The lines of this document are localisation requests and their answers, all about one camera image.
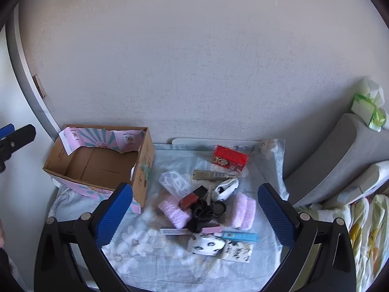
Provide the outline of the floral light blue cloth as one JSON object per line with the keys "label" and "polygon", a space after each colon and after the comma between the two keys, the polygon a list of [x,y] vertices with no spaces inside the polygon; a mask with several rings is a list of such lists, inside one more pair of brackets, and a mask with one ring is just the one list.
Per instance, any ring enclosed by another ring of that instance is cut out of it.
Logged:
{"label": "floral light blue cloth", "polygon": [[[191,189],[203,185],[212,192],[218,182],[194,181],[193,171],[228,172],[211,164],[216,146],[155,144],[152,171],[146,202],[140,214],[129,209],[111,242],[102,247],[103,253],[129,287],[149,291],[260,291],[272,277],[282,259],[282,245],[268,219],[257,204],[249,233],[258,235],[249,262],[223,260],[216,256],[199,255],[188,248],[190,234],[184,234],[185,222],[191,218],[183,213],[173,196],[161,184],[163,173],[178,175],[179,183],[186,180]],[[248,155],[248,164],[237,177],[239,186],[226,200],[227,212],[216,221],[227,231],[236,193],[243,193],[257,201],[258,187],[270,183],[283,200],[289,193],[283,182],[285,142],[279,139],[261,140],[254,146],[233,146]],[[77,219],[85,212],[93,212],[101,200],[83,196],[76,191],[59,187],[49,216],[58,221]]]}

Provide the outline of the black fabric scrunchie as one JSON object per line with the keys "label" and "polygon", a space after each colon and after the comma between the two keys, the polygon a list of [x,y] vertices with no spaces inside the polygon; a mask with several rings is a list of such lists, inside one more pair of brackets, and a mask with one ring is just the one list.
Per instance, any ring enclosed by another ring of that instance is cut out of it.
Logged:
{"label": "black fabric scrunchie", "polygon": [[190,209],[192,218],[186,228],[193,233],[200,233],[203,227],[214,219],[212,209],[205,200],[198,200],[191,205]]}

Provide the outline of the grey cushion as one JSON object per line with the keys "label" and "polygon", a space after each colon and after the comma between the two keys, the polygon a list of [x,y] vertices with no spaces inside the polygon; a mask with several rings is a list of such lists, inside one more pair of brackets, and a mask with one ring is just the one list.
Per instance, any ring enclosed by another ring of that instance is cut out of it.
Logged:
{"label": "grey cushion", "polygon": [[326,201],[368,167],[388,160],[388,131],[368,128],[355,114],[340,117],[322,144],[285,180],[294,206]]}

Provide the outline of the black round compact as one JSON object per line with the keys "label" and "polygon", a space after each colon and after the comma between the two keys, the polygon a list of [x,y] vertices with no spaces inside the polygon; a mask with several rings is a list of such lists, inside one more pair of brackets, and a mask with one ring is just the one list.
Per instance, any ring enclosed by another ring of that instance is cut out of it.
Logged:
{"label": "black round compact", "polygon": [[223,201],[215,201],[210,205],[214,218],[220,218],[225,214],[227,207]]}

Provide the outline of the cardboard box pink lining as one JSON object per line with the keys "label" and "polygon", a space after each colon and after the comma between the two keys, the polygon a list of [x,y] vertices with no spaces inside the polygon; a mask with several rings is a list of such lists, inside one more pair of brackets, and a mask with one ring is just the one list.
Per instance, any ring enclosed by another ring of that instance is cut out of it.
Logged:
{"label": "cardboard box pink lining", "polygon": [[147,127],[67,125],[55,141],[43,170],[64,187],[102,201],[120,183],[132,187],[131,211],[146,203],[154,145]]}

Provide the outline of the gold cosmetic tube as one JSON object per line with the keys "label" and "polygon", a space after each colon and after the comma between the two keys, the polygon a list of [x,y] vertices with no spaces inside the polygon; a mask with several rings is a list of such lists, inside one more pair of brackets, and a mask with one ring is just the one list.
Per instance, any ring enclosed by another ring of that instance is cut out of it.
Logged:
{"label": "gold cosmetic tube", "polygon": [[195,169],[192,174],[192,179],[195,181],[224,181],[227,179],[234,179],[236,175],[219,171],[205,171]]}

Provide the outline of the clear plastic case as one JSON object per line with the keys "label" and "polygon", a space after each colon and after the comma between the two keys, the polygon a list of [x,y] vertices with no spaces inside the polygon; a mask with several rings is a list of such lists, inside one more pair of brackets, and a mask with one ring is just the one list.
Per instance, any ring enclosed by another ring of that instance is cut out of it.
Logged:
{"label": "clear plastic case", "polygon": [[191,185],[176,171],[166,171],[159,177],[159,183],[175,198],[181,200],[190,194]]}

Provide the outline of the red lip gloss bottle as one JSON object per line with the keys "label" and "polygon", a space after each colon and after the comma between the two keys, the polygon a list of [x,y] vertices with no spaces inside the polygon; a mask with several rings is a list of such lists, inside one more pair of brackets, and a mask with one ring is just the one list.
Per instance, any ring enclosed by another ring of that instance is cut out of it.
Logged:
{"label": "red lip gloss bottle", "polygon": [[188,210],[192,204],[196,203],[199,199],[204,198],[207,192],[208,189],[206,187],[198,187],[179,201],[179,208],[182,209],[182,211]]}

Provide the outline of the floral white small box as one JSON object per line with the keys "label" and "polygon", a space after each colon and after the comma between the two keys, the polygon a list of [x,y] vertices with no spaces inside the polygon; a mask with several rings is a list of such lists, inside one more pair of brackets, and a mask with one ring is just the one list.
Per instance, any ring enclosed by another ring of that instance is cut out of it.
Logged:
{"label": "floral white small box", "polygon": [[253,243],[240,241],[225,241],[220,258],[230,262],[249,263],[253,253]]}

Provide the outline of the light blue tube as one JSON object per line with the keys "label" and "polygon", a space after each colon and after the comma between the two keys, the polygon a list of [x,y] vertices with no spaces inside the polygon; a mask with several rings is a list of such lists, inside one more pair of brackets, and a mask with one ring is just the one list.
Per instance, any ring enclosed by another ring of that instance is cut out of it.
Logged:
{"label": "light blue tube", "polygon": [[219,233],[214,233],[215,237],[219,237],[231,241],[241,241],[241,242],[258,242],[258,235],[256,233],[242,233],[242,232],[233,232],[233,231],[224,231]]}

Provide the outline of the floral yellow bedding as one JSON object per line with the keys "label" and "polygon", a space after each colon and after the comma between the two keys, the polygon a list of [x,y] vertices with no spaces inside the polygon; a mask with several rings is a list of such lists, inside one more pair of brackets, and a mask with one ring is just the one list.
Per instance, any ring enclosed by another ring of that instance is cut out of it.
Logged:
{"label": "floral yellow bedding", "polygon": [[328,210],[312,204],[297,211],[319,221],[345,221],[354,252],[357,290],[367,291],[388,261],[388,196],[374,194]]}

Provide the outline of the white panda sock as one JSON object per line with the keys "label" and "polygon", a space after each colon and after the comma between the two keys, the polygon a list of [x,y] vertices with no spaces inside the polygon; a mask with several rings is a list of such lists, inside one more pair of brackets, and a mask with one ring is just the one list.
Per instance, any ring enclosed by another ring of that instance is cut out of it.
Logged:
{"label": "white panda sock", "polygon": [[215,186],[212,190],[211,199],[212,201],[226,201],[233,192],[238,188],[239,180],[237,178],[228,179]]}
{"label": "white panda sock", "polygon": [[193,254],[215,256],[225,246],[225,241],[219,237],[207,234],[192,234],[187,250]]}

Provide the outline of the green tissue pack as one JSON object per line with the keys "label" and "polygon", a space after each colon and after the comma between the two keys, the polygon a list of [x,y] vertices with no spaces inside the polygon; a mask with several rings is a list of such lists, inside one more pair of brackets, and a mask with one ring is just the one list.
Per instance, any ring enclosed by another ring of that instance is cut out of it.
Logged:
{"label": "green tissue pack", "polygon": [[370,130],[377,133],[388,129],[388,113],[384,104],[384,90],[381,85],[368,77],[361,79],[351,103],[351,111],[358,115]]}

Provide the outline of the pink fluffy sock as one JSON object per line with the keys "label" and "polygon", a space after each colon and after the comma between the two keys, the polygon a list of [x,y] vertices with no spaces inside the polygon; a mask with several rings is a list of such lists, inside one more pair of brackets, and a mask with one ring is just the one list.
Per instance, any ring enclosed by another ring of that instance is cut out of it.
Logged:
{"label": "pink fluffy sock", "polygon": [[225,225],[229,228],[248,231],[252,228],[256,214],[256,200],[238,192],[234,197]]}
{"label": "pink fluffy sock", "polygon": [[188,221],[192,218],[191,210],[182,211],[182,209],[179,208],[178,199],[172,195],[161,201],[158,208],[176,229],[185,228]]}

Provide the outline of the red snack box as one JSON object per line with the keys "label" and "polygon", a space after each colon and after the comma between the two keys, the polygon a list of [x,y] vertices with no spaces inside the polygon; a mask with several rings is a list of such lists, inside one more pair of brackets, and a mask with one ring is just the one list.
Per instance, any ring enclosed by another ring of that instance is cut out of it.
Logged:
{"label": "red snack box", "polygon": [[230,171],[241,173],[248,163],[248,155],[217,145],[212,156],[212,163]]}

